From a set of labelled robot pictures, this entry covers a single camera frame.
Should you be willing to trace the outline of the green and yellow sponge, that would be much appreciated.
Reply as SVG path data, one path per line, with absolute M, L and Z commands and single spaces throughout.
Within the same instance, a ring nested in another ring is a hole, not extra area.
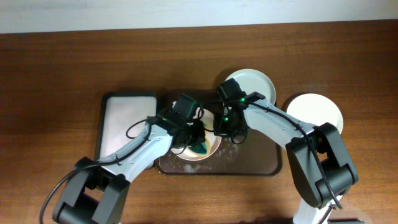
M 193 145 L 189 147 L 189 150 L 196 154 L 205 155 L 208 152 L 208 147 L 206 142 L 201 142 L 199 144 Z

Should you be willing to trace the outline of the pink stained plate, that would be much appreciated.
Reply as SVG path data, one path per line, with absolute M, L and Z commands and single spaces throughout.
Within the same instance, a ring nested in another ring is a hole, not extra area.
M 220 145 L 222 140 L 222 137 L 214 135 L 213 120 L 213 113 L 204 109 L 204 115 L 201 117 L 201 121 L 205 126 L 205 142 L 208 147 L 207 154 L 196 154 L 189 150 L 189 146 L 187 146 L 186 148 L 172 148 L 171 153 L 176 154 L 179 158 L 186 161 L 200 161 L 212 155 L 218 149 L 218 146 Z

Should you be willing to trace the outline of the white stained plate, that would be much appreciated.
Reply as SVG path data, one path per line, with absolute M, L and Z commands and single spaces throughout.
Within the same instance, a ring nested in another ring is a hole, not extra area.
M 283 105 L 284 111 L 306 123 L 320 126 L 330 123 L 341 134 L 343 115 L 339 107 L 329 98 L 316 93 L 299 93 L 290 97 Z

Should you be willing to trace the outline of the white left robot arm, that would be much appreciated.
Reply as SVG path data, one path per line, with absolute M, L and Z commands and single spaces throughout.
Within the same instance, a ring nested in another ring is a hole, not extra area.
M 56 223 L 119 223 L 130 184 L 171 148 L 205 140 L 202 105 L 187 95 L 144 119 L 140 134 L 115 153 L 93 161 L 84 157 L 59 183 L 65 188 L 55 206 Z

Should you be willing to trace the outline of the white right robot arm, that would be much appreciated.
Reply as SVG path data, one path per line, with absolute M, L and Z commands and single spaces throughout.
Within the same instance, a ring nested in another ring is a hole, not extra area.
M 246 93 L 235 79 L 217 89 L 223 105 L 214 134 L 234 140 L 254 129 L 288 155 L 295 188 L 302 200 L 293 223 L 328 223 L 340 199 L 358 182 L 358 172 L 338 129 L 330 123 L 306 123 L 278 109 L 257 91 Z

